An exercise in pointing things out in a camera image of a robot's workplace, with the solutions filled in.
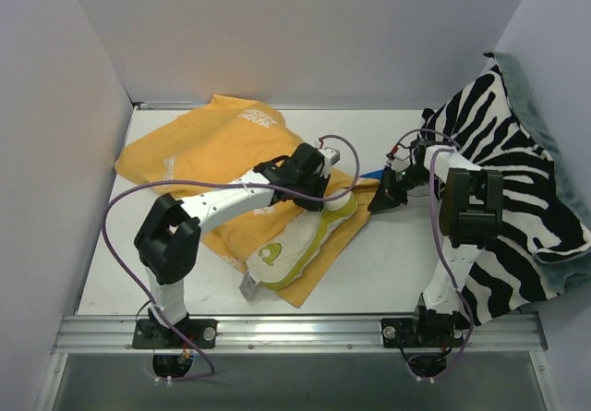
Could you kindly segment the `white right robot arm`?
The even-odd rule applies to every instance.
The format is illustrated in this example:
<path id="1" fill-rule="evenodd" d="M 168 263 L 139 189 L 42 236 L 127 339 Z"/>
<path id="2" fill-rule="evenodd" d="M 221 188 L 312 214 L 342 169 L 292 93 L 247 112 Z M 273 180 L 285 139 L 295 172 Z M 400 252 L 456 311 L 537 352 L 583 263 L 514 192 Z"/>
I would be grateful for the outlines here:
<path id="1" fill-rule="evenodd" d="M 431 345 L 454 334 L 467 276 L 501 231 L 503 177 L 499 171 L 471 163 L 450 144 L 416 140 L 411 151 L 410 164 L 400 171 L 393 168 L 395 154 L 387 154 L 368 211 L 397 208 L 408 203 L 410 190 L 430 188 L 431 227 L 439 263 L 419 297 L 409 332 L 416 343 Z"/>

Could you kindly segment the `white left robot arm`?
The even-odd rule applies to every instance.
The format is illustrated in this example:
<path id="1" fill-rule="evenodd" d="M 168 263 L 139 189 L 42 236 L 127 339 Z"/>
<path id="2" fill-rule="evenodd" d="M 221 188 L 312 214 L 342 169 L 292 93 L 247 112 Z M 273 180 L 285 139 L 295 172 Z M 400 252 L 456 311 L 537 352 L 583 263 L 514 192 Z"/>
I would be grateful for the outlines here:
<path id="1" fill-rule="evenodd" d="M 176 347 L 186 339 L 184 279 L 196 264 L 201 237 L 278 202 L 291 200 L 309 211 L 320 210 L 339 159 L 340 152 L 333 148 L 302 143 L 292 155 L 259 163 L 223 188 L 184 199 L 164 194 L 153 203 L 134 246 L 149 276 L 155 300 L 149 316 L 162 345 Z"/>

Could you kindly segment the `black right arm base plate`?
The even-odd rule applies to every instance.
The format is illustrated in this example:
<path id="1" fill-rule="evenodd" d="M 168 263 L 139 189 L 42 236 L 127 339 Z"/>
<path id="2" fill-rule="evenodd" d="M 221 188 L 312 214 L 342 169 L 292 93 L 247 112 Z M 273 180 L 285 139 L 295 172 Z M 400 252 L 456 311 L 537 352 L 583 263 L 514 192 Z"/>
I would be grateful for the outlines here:
<path id="1" fill-rule="evenodd" d="M 459 348 L 464 343 L 448 321 L 420 321 L 411 318 L 384 318 L 380 320 L 381 338 L 388 348 Z"/>

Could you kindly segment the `yellow pillowcase with blue lining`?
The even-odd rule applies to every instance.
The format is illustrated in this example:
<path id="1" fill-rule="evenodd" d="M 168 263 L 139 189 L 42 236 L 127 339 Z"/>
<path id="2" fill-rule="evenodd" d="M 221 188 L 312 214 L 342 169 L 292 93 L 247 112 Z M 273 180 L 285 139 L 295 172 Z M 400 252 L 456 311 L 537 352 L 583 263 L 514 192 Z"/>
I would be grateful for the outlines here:
<path id="1" fill-rule="evenodd" d="M 115 163 L 116 172 L 136 184 L 170 180 L 170 192 L 177 198 L 203 193 L 187 181 L 229 183 L 255 165 L 292 154 L 302 139 L 285 124 L 283 115 L 269 105 L 253 100 L 213 95 L 198 109 L 178 116 L 146 136 L 127 145 Z M 378 182 L 335 169 L 328 193 L 353 184 L 358 204 L 356 213 L 327 239 L 319 255 L 309 263 L 300 278 L 280 290 L 280 298 L 301 307 L 322 276 L 347 244 L 368 222 L 367 206 Z M 204 245 L 222 260 L 244 272 L 246 261 L 302 212 L 293 202 L 250 212 L 223 224 L 205 235 Z"/>

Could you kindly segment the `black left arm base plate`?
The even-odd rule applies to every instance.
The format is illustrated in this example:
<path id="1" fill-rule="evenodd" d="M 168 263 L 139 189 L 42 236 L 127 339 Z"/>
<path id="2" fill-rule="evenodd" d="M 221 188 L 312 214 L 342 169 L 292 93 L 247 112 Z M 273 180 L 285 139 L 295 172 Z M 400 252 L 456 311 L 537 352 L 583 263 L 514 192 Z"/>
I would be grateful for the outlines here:
<path id="1" fill-rule="evenodd" d="M 178 329 L 197 347 L 211 349 L 215 347 L 217 326 L 217 320 L 188 318 Z M 157 320 L 140 319 L 136 322 L 131 346 L 134 349 L 180 349 L 187 348 L 188 343 Z"/>

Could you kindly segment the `cream quilted pillow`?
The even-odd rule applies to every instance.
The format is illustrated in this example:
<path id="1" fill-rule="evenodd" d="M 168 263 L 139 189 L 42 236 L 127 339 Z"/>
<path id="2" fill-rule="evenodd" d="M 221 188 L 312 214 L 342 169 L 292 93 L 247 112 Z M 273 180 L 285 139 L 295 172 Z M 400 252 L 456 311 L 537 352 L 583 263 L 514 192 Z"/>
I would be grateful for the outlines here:
<path id="1" fill-rule="evenodd" d="M 247 258 L 247 271 L 239 285 L 242 297 L 249 301 L 260 285 L 278 291 L 301 277 L 332 233 L 356 209 L 356 196 L 348 193 L 325 203 L 319 212 L 303 211 L 298 214 L 280 234 Z"/>

